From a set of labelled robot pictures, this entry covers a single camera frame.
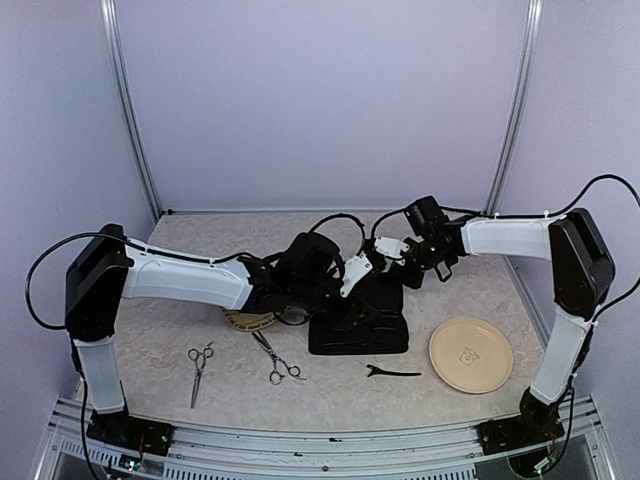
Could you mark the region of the black zippered tool case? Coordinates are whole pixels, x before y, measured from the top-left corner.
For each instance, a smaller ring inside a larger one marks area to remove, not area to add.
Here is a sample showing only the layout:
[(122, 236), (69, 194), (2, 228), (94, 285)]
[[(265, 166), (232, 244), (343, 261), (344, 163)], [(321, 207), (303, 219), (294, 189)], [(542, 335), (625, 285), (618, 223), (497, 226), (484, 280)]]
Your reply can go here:
[[(370, 305), (380, 315), (351, 331), (336, 331), (334, 312), (353, 304)], [(403, 306), (403, 285), (397, 277), (388, 273), (367, 277), (358, 283), (345, 302), (310, 316), (308, 351), (324, 356), (405, 353), (409, 348), (409, 331)]]

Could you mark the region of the black hair clip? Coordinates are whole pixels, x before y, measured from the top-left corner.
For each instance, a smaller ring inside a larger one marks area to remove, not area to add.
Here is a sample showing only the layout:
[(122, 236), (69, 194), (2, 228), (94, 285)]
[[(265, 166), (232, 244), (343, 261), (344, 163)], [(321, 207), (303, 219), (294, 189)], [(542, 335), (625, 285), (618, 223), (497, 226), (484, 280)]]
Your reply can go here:
[(368, 378), (371, 378), (373, 376), (419, 377), (422, 375), (421, 372), (404, 372), (404, 371), (386, 370), (373, 364), (366, 364), (365, 367), (368, 369), (368, 373), (367, 373)]

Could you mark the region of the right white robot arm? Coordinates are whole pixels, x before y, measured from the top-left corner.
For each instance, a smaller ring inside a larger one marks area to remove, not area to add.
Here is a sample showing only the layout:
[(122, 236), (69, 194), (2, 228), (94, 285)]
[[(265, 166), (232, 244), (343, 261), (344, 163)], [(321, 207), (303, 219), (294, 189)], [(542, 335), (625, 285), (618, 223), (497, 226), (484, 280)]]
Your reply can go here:
[(404, 253), (420, 271), (451, 267), (465, 256), (498, 255), (548, 262), (554, 323), (529, 395), (551, 405), (565, 393), (604, 308), (616, 273), (612, 255), (588, 209), (555, 216), (448, 217), (434, 197), (403, 209), (418, 242)]

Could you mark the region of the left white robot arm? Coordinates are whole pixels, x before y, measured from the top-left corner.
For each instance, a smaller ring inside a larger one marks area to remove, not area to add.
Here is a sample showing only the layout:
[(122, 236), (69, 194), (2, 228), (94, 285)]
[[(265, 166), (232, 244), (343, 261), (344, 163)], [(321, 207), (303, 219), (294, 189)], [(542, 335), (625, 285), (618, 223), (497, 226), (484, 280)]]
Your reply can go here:
[(121, 445), (140, 434), (126, 400), (112, 337), (122, 299), (195, 302), (244, 314), (290, 308), (346, 317), (356, 286), (373, 270), (365, 253), (343, 259), (317, 232), (297, 235), (283, 252), (208, 258), (162, 250), (124, 235), (116, 224), (96, 233), (66, 272), (65, 321), (102, 430)]

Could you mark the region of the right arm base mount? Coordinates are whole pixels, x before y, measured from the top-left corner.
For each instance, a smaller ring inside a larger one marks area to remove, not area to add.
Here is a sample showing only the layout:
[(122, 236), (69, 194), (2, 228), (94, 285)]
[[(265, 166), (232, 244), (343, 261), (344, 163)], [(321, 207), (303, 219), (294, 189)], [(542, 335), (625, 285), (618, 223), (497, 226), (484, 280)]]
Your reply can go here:
[(536, 445), (552, 438), (561, 438), (565, 428), (560, 420), (559, 407), (572, 386), (550, 404), (533, 395), (527, 388), (519, 403), (519, 413), (502, 419), (490, 419), (476, 426), (476, 433), (484, 455), (502, 453)]

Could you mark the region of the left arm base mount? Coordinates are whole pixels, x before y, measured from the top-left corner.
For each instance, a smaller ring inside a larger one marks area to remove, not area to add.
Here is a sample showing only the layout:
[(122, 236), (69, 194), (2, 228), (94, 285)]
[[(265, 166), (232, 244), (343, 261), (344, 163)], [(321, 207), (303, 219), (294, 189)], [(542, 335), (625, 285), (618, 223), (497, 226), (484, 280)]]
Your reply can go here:
[(166, 457), (174, 430), (169, 423), (134, 417), (127, 411), (111, 414), (93, 412), (86, 435), (104, 444)]

